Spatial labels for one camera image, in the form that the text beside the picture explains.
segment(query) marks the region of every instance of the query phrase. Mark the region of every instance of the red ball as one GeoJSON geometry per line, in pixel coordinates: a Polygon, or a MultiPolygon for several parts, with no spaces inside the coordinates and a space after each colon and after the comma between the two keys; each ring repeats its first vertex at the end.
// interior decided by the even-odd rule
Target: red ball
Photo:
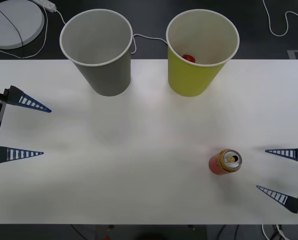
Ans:
{"type": "Polygon", "coordinates": [[[196,59],[193,56],[191,56],[191,55],[185,54],[182,57],[184,59],[186,59],[187,61],[189,61],[189,62],[196,63],[196,59]]]}

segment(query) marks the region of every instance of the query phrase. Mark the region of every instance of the yellow paper cup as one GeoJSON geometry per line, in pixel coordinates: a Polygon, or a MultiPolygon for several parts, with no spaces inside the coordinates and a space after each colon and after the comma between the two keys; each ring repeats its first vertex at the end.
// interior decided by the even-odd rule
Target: yellow paper cup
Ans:
{"type": "Polygon", "coordinates": [[[168,81],[181,96],[201,94],[239,47],[235,25],[210,10],[193,9],[177,15],[166,31],[168,81]],[[182,58],[188,54],[195,63],[182,58]]]}

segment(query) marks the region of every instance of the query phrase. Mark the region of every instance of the black floor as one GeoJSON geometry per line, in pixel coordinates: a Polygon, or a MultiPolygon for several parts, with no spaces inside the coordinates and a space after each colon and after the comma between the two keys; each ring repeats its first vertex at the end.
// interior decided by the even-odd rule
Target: black floor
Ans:
{"type": "MultiPolygon", "coordinates": [[[[161,240],[266,240],[260,225],[227,225],[218,237],[222,225],[115,225],[108,231],[107,225],[74,225],[87,240],[144,240],[148,234],[162,236],[161,240]]],[[[264,226],[269,238],[274,233],[272,225],[264,226]]],[[[298,225],[283,225],[288,239],[298,240],[298,225]]],[[[64,224],[22,224],[0,225],[0,240],[84,240],[70,225],[64,224]]]]}
{"type": "MultiPolygon", "coordinates": [[[[298,0],[265,0],[271,16],[272,30],[286,30],[285,12],[298,13],[298,0]]],[[[177,14],[190,9],[209,9],[228,17],[240,34],[240,48],[235,59],[289,59],[288,50],[298,50],[298,18],[290,14],[289,32],[276,37],[269,32],[268,18],[262,0],[52,0],[65,21],[90,9],[110,9],[124,15],[134,33],[164,38],[169,22],[177,14]]],[[[57,13],[48,12],[49,27],[44,49],[31,59],[65,59],[59,46],[63,27],[57,13]]],[[[43,44],[44,31],[24,47],[24,55],[35,54],[43,44]]],[[[166,59],[167,47],[161,41],[137,38],[134,59],[166,59]]],[[[21,55],[20,49],[11,53],[21,55]]],[[[0,53],[0,59],[15,59],[0,53]]]]}

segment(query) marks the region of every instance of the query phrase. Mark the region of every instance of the red can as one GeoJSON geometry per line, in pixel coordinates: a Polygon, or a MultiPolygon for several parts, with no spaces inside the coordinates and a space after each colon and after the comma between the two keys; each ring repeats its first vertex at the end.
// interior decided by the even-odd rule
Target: red can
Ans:
{"type": "Polygon", "coordinates": [[[243,163],[241,155],[231,149],[222,150],[209,160],[210,170],[217,175],[224,175],[238,171],[243,163]]]}

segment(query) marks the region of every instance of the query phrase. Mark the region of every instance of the cup rim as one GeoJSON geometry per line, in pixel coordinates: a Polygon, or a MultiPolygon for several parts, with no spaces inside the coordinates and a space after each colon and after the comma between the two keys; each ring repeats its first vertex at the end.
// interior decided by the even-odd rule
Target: cup rim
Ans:
{"type": "Polygon", "coordinates": [[[81,66],[85,66],[85,67],[100,67],[100,66],[104,66],[104,65],[108,65],[108,64],[111,64],[113,63],[114,61],[120,59],[127,51],[128,49],[130,48],[131,46],[131,43],[133,42],[133,29],[131,27],[131,24],[130,22],[127,20],[127,18],[125,18],[123,15],[121,15],[120,13],[116,12],[116,11],[113,11],[113,10],[109,10],[109,9],[102,9],[102,8],[99,8],[99,9],[91,9],[91,10],[87,10],[87,11],[83,11],[77,15],[75,15],[73,18],[71,18],[65,25],[64,27],[62,28],[61,30],[61,33],[60,33],[60,37],[59,37],[59,43],[60,43],[60,48],[61,48],[61,51],[62,53],[69,59],[71,60],[73,63],[75,64],[78,64],[78,65],[81,65],[81,66]],[[63,34],[64,34],[64,31],[65,29],[67,28],[67,26],[73,21],[75,20],[76,18],[78,18],[80,15],[83,15],[85,13],[88,13],[88,12],[110,12],[110,13],[113,13],[113,14],[116,14],[118,16],[120,16],[123,20],[126,21],[126,23],[128,24],[129,28],[130,28],[130,41],[127,45],[127,47],[125,48],[125,50],[118,56],[116,56],[115,58],[111,59],[110,61],[106,61],[106,62],[102,62],[102,63],[83,63],[83,62],[79,62],[77,60],[74,60],[72,57],[70,57],[66,51],[64,50],[64,47],[63,47],[63,34]]]}
{"type": "Polygon", "coordinates": [[[207,10],[207,9],[191,9],[191,10],[188,10],[188,11],[184,11],[180,14],[178,14],[177,16],[175,16],[169,23],[168,27],[167,27],[167,30],[166,30],[166,33],[165,33],[165,38],[167,40],[167,44],[168,44],[168,47],[170,48],[170,50],[173,52],[173,54],[179,58],[181,61],[187,63],[187,64],[190,64],[190,65],[193,65],[193,66],[196,66],[196,67],[207,67],[207,68],[210,68],[210,67],[216,67],[216,66],[219,66],[219,65],[222,65],[222,64],[225,64],[226,62],[228,62],[230,59],[232,59],[234,57],[234,55],[237,53],[238,51],[238,48],[239,48],[239,44],[240,44],[240,38],[239,38],[239,33],[238,33],[238,30],[236,28],[236,26],[227,18],[225,17],[224,15],[216,12],[216,11],[211,11],[211,10],[207,10]],[[171,46],[170,42],[169,42],[169,28],[171,27],[171,25],[174,23],[174,21],[179,18],[180,16],[186,14],[186,13],[189,13],[189,12],[210,12],[210,13],[213,13],[213,14],[216,14],[222,18],[224,18],[232,27],[233,27],[233,30],[237,36],[237,44],[236,44],[236,47],[235,47],[235,50],[233,51],[233,53],[225,60],[221,61],[221,62],[218,62],[218,63],[214,63],[214,64],[198,64],[198,63],[194,63],[194,62],[191,62],[191,61],[188,61],[186,59],[184,59],[183,57],[181,57],[178,53],[176,53],[176,51],[173,49],[173,47],[171,46]]]}

